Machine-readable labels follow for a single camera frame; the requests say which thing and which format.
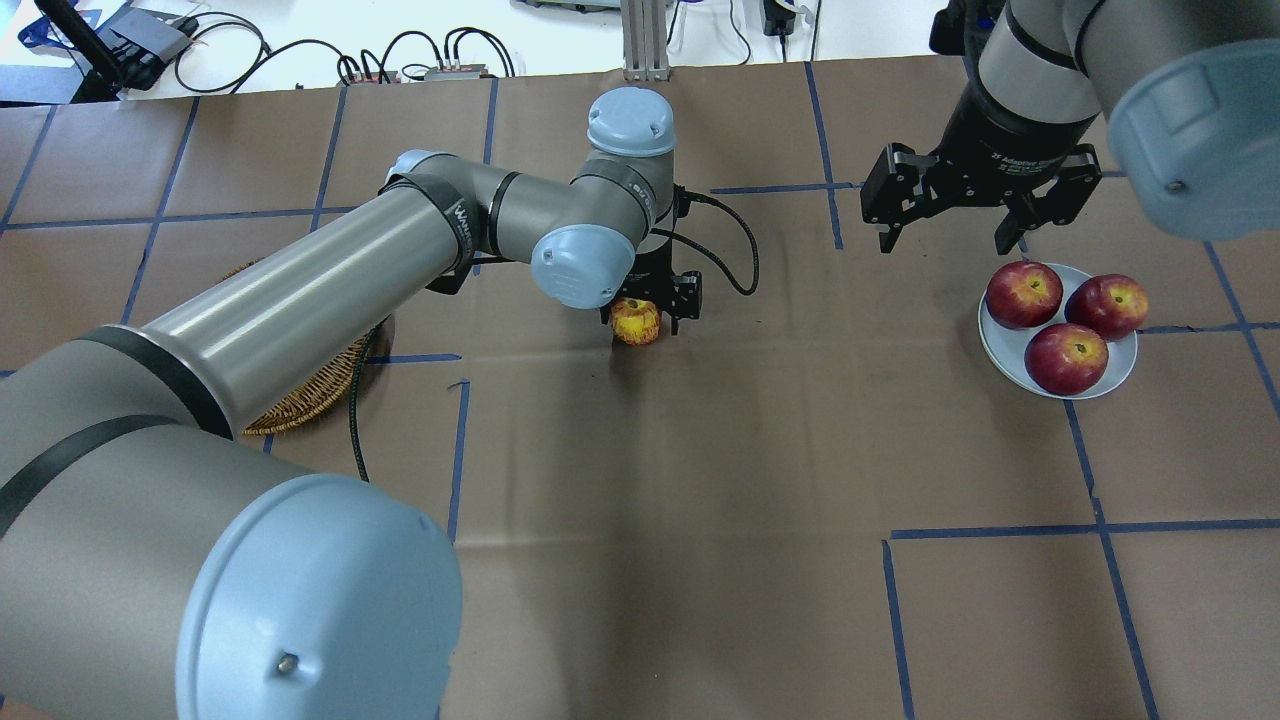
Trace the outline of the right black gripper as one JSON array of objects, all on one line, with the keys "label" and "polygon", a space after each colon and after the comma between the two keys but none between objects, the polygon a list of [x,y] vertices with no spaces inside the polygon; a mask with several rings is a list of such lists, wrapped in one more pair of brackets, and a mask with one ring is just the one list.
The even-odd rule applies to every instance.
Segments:
[{"label": "right black gripper", "polygon": [[861,218],[878,225],[879,251],[890,254],[918,219],[952,208],[1005,206],[995,247],[1009,255],[1042,224],[1071,222],[1101,182],[1097,151],[1082,142],[1091,122],[1032,120],[969,85],[929,152],[884,146],[860,188]]}]

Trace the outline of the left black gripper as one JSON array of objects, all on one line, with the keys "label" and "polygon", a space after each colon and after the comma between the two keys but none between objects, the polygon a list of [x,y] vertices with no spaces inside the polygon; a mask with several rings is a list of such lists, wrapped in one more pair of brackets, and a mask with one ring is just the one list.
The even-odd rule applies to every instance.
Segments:
[{"label": "left black gripper", "polygon": [[637,251],[632,269],[621,290],[600,307],[600,322],[612,324],[612,305],[620,300],[648,301],[659,315],[669,318],[669,333],[678,336],[681,320],[698,320],[703,306],[703,274],[690,270],[676,274],[672,268],[675,232],[652,232],[659,237],[655,249]]}]

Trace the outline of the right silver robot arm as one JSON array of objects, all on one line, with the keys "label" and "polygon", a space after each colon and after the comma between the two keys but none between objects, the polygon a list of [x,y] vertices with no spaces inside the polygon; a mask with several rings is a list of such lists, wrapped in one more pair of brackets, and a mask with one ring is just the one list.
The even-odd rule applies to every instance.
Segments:
[{"label": "right silver robot arm", "polygon": [[966,86],[938,145],[890,143],[860,190],[882,252],[952,208],[1005,208],[1007,254],[1076,219],[1103,172],[1098,118],[1147,218],[1217,242],[1279,224],[1275,1],[951,1],[931,49]]}]

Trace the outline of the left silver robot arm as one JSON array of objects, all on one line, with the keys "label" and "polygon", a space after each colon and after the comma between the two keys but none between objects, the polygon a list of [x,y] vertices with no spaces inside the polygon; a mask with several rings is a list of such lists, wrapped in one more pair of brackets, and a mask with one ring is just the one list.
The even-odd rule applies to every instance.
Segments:
[{"label": "left silver robot arm", "polygon": [[675,210],[675,113],[590,106],[566,184],[412,150],[378,196],[142,325],[3,382],[3,693],[59,719],[434,719],[463,592],[447,532],[236,437],[476,252],[593,310]]}]

